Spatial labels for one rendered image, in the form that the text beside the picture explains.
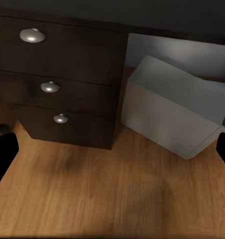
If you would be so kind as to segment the swivel chair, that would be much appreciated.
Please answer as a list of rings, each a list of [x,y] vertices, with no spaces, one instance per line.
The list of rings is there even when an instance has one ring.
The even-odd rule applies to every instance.
[[[0,124],[0,133],[5,135],[7,134],[9,131],[11,130],[11,128],[5,124]]]

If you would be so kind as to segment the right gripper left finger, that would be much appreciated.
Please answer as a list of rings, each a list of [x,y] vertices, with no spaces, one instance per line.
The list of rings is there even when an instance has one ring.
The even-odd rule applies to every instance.
[[[14,132],[0,135],[0,181],[19,152],[19,145]]]

